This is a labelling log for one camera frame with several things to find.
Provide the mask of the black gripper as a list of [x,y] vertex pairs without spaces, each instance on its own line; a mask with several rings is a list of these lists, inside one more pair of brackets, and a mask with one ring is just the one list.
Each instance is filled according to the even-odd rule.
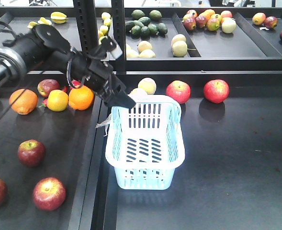
[[107,107],[132,109],[136,105],[130,96],[122,92],[122,82],[114,75],[111,65],[80,52],[70,52],[66,78],[70,86],[72,80],[77,80],[81,83],[80,87],[85,85],[90,88]]

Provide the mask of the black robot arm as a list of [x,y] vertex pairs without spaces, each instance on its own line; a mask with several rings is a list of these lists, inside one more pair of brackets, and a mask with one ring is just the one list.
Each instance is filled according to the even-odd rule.
[[126,86],[113,73],[113,67],[104,62],[107,53],[117,59],[122,50],[117,42],[106,36],[89,54],[77,51],[59,31],[47,24],[35,25],[27,34],[16,34],[0,21],[0,32],[10,33],[0,47],[0,87],[8,80],[24,77],[46,61],[66,75],[68,84],[73,80],[92,89],[108,107],[133,108],[135,101],[125,92]]

